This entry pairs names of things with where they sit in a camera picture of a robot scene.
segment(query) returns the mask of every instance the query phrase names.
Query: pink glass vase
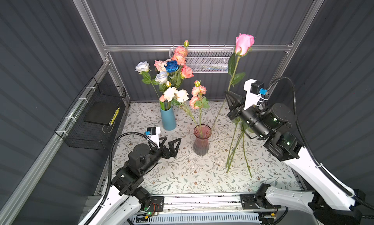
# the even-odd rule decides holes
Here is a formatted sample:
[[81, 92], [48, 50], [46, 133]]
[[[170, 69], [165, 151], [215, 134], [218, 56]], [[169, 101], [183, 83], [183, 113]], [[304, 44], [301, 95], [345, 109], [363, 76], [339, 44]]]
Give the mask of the pink glass vase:
[[204, 155], [208, 153], [208, 150], [209, 150], [208, 138], [212, 135], [211, 128], [208, 125], [202, 124], [201, 126], [199, 125], [195, 127], [195, 129], [193, 130], [193, 133], [196, 136], [195, 142], [193, 143], [193, 151], [197, 155]]

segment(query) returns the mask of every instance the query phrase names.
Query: wire basket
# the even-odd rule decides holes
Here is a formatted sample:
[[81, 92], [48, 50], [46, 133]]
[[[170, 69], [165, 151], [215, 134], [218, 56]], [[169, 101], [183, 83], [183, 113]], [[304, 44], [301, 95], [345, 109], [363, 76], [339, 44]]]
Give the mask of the wire basket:
[[[55, 133], [69, 147], [97, 150], [110, 148], [114, 142], [126, 108], [124, 104], [125, 98], [126, 92], [124, 87], [96, 83], [95, 86], [91, 87], [87, 96], [78, 98], [81, 102], [73, 115], [67, 117], [68, 112], [66, 112], [58, 127], [65, 119], [68, 119], [67, 125], [63, 130], [57, 127]], [[94, 124], [84, 120], [86, 114], [96, 102], [114, 104], [119, 108], [119, 112], [112, 125]]]
[[[228, 60], [234, 49], [225, 51], [189, 51], [186, 64], [194, 73], [227, 73]], [[170, 48], [169, 57], [174, 55], [174, 48]]]

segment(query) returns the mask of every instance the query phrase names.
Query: white mesh basket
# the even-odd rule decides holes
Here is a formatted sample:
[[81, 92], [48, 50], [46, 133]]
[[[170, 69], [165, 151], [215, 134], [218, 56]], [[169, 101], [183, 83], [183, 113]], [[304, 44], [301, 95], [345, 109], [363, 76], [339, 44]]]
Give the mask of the white mesh basket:
[[[186, 57], [186, 64], [194, 73], [227, 73], [228, 60], [233, 53], [233, 48], [225, 51], [189, 51]], [[174, 48], [170, 48], [169, 57], [174, 55]]]

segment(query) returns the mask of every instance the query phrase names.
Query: black wire basket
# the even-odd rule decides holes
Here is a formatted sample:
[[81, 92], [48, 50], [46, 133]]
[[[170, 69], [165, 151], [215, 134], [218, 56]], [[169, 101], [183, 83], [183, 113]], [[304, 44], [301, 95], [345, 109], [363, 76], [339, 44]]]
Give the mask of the black wire basket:
[[[77, 99], [72, 103], [64, 115], [64, 118], [55, 129], [55, 133], [58, 134], [69, 147], [97, 150], [108, 149], [114, 142], [119, 124], [126, 109], [124, 103], [125, 98], [126, 92], [124, 87], [96, 83], [95, 86], [91, 87], [91, 90], [85, 98], [78, 98], [78, 100], [81, 99], [82, 101], [77, 110], [73, 115], [67, 117], [68, 112], [76, 103]], [[113, 112], [113, 117], [110, 120], [112, 125], [87, 121], [86, 116], [90, 112], [90, 109], [98, 103], [116, 107], [115, 112]], [[66, 119], [68, 119], [66, 127], [63, 130], [58, 129]]]

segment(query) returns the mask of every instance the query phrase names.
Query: blue rose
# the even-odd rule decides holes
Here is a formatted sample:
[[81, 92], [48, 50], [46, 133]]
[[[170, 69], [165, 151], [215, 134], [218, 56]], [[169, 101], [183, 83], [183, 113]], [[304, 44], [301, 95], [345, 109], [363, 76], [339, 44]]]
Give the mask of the blue rose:
[[166, 72], [169, 72], [169, 73], [176, 72], [179, 68], [179, 65], [176, 63], [175, 60], [174, 61], [169, 61], [166, 64], [167, 64], [167, 66], [165, 67], [165, 69], [166, 69]]

